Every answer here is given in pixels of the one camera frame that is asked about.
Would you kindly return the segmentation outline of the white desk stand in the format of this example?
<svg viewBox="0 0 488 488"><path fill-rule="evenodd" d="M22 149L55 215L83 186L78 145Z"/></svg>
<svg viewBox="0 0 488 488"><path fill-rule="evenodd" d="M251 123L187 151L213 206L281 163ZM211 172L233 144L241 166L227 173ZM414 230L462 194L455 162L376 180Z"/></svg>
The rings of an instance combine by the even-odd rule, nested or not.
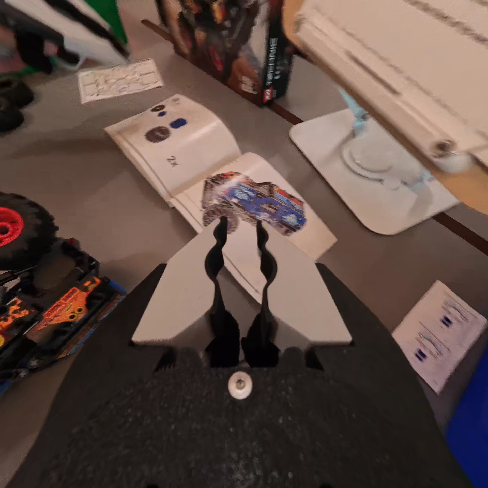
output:
<svg viewBox="0 0 488 488"><path fill-rule="evenodd" d="M293 125L289 136L369 230L396 235L460 201L344 90L347 108Z"/></svg>

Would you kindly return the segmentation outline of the white printed paper slip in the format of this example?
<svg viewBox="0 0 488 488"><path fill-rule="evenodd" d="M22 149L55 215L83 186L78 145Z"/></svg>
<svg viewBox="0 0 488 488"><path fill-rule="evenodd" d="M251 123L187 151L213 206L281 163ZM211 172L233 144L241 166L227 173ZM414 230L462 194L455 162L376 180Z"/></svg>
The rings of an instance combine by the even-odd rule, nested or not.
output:
<svg viewBox="0 0 488 488"><path fill-rule="evenodd" d="M439 395L487 319L435 281L392 333L412 369Z"/></svg>

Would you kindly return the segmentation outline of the lego monster truck model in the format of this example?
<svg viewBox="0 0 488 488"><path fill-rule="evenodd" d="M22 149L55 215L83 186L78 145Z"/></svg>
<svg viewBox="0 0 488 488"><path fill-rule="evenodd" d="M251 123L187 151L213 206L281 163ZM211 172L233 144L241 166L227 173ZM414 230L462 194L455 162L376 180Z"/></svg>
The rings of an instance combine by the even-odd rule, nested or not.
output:
<svg viewBox="0 0 488 488"><path fill-rule="evenodd" d="M125 296L73 238L36 265L1 271L1 394L74 354Z"/></svg>

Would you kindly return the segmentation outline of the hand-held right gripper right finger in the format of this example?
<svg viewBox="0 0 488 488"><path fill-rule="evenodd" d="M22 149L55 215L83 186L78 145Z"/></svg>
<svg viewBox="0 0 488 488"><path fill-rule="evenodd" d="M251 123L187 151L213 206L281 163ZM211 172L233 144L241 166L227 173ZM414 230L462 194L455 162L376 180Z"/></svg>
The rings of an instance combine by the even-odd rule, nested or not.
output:
<svg viewBox="0 0 488 488"><path fill-rule="evenodd" d="M257 225L261 311L277 347L349 345L345 320L315 260L266 222Z"/></svg>

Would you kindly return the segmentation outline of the black tyre red rim wheel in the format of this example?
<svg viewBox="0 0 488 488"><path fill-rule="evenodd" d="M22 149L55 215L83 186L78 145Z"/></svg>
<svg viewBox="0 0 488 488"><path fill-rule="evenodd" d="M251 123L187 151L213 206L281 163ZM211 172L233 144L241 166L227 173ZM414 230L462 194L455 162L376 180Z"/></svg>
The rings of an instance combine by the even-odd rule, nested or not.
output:
<svg viewBox="0 0 488 488"><path fill-rule="evenodd" d="M18 194L1 193L1 271L35 265L57 238L53 216Z"/></svg>

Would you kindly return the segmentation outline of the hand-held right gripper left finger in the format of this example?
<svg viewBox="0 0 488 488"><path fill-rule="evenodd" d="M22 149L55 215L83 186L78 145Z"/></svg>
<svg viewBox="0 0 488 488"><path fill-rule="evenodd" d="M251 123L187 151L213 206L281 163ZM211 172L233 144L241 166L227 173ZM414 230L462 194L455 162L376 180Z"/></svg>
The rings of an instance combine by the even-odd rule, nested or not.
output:
<svg viewBox="0 0 488 488"><path fill-rule="evenodd" d="M167 263L133 333L134 345L208 346L226 335L218 275L228 218L205 227Z"/></svg>

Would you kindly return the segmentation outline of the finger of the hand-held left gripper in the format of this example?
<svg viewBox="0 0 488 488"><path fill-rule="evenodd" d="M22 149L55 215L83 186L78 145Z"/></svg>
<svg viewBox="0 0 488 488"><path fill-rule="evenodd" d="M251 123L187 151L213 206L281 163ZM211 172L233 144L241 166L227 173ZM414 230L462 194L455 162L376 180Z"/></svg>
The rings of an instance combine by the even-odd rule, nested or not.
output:
<svg viewBox="0 0 488 488"><path fill-rule="evenodd" d="M74 1L6 1L6 8L16 8L60 32L67 50L101 65L128 64L129 52L113 38L110 31L74 6Z"/></svg>
<svg viewBox="0 0 488 488"><path fill-rule="evenodd" d="M74 6L78 9L83 15L86 17L90 17L94 22L99 24L104 31L110 31L113 38L117 40L117 42L126 47L117 39L117 37L113 34L113 30L108 24L108 22L100 15L101 10L101 1L74 1Z"/></svg>

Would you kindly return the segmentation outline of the lego instruction booklet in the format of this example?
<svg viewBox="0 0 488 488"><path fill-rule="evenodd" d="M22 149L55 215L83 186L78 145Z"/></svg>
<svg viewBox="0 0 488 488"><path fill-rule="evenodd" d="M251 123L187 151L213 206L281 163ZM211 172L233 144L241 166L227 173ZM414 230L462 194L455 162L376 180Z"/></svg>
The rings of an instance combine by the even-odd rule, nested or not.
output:
<svg viewBox="0 0 488 488"><path fill-rule="evenodd" d="M260 155L242 153L224 122L188 97L176 94L105 131L197 233L227 218L224 264L258 303L265 285L258 221L315 261L337 241L285 177Z"/></svg>

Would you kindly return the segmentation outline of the lego set cardboard box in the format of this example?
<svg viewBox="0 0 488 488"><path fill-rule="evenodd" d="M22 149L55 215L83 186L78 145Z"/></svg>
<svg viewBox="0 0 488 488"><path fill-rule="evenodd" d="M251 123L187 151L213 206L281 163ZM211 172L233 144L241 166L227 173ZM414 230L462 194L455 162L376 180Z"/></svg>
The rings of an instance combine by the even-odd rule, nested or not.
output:
<svg viewBox="0 0 488 488"><path fill-rule="evenodd" d="M155 1L174 51L257 106L285 96L295 49L284 1Z"/></svg>

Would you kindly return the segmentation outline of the black rubber tyre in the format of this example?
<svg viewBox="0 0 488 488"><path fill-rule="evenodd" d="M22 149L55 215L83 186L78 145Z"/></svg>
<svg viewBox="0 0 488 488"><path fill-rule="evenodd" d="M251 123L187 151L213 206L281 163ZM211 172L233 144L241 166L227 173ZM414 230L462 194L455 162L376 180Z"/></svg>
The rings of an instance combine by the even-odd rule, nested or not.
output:
<svg viewBox="0 0 488 488"><path fill-rule="evenodd" d="M24 123L24 115L9 100L1 98L1 133L16 130Z"/></svg>
<svg viewBox="0 0 488 488"><path fill-rule="evenodd" d="M30 87L20 79L1 78L1 98L17 109L30 105L35 95Z"/></svg>

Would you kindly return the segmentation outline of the sticker sheet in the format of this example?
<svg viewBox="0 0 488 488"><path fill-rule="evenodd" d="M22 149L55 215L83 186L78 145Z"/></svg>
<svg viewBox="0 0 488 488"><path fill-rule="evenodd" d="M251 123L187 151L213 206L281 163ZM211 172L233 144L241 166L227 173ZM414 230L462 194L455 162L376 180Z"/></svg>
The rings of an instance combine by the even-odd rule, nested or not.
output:
<svg viewBox="0 0 488 488"><path fill-rule="evenodd" d="M78 72L81 104L137 94L163 86L161 74L151 58L128 65Z"/></svg>

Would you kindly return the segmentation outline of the blue plastic bin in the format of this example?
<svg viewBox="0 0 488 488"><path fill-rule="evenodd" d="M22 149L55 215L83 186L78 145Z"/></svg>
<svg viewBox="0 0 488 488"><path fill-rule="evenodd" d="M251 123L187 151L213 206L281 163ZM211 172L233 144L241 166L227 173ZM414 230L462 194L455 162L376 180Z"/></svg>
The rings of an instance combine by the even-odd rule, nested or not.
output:
<svg viewBox="0 0 488 488"><path fill-rule="evenodd" d="M487 358L478 365L447 430L447 443L475 487L487 487Z"/></svg>

